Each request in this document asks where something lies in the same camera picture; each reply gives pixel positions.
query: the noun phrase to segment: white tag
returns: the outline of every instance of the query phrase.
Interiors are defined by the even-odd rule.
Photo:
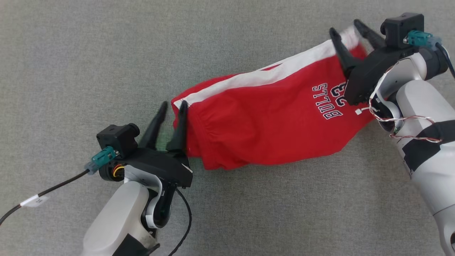
[[[364,110],[369,110],[369,107],[366,107],[366,108],[357,108],[357,109],[355,110],[355,113],[356,113],[357,115],[360,115]]]
[[[42,203],[46,202],[49,199],[47,196],[41,196],[41,197],[35,197],[33,200],[26,200],[27,202],[24,201],[24,204],[21,204],[21,206],[27,206],[27,207],[38,207]]]

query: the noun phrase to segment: red fabric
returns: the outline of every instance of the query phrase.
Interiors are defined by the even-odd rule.
[[[361,45],[351,53],[366,56]],[[175,101],[233,76],[184,91],[172,100],[175,114]],[[332,56],[272,84],[228,89],[193,103],[188,110],[188,156],[201,157],[206,169],[233,169],[336,153],[372,120],[369,113],[355,113],[365,106],[350,106],[342,98],[344,82]]]

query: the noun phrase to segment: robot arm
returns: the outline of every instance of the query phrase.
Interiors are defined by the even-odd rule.
[[[331,29],[348,79],[344,96],[351,105],[367,102],[396,139],[411,181],[436,220],[442,249],[455,256],[455,110],[426,82],[447,67],[455,77],[449,56],[439,38],[423,32],[422,14],[386,19],[385,40],[359,20],[354,25],[374,51],[363,61],[354,59]]]
[[[118,152],[99,170],[100,176],[124,184],[87,230],[81,256],[148,256],[159,247],[156,231],[169,220],[174,192],[190,187],[193,177],[185,155],[186,103],[167,150],[156,150],[166,109],[164,102],[139,144],[134,139],[139,128],[132,123],[111,125],[97,134],[101,148],[111,146]]]

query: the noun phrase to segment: clothing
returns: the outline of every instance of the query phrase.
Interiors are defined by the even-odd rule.
[[[365,50],[351,27],[342,42]],[[369,121],[350,106],[331,40],[259,70],[202,82],[172,100],[188,102],[188,156],[206,169],[283,164],[340,151]]]

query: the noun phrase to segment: teal connector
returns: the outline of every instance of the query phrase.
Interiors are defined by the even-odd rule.
[[[436,43],[441,43],[441,38],[433,36],[430,33],[422,31],[412,30],[408,33],[408,36],[404,39],[404,43],[414,46],[424,46],[432,50],[436,50]]]
[[[88,173],[89,175],[93,175],[98,171],[99,168],[109,163],[109,161],[114,159],[117,155],[118,153],[114,150],[113,147],[107,146],[98,154],[94,155],[91,158],[91,161],[88,162],[84,168],[90,170]]]

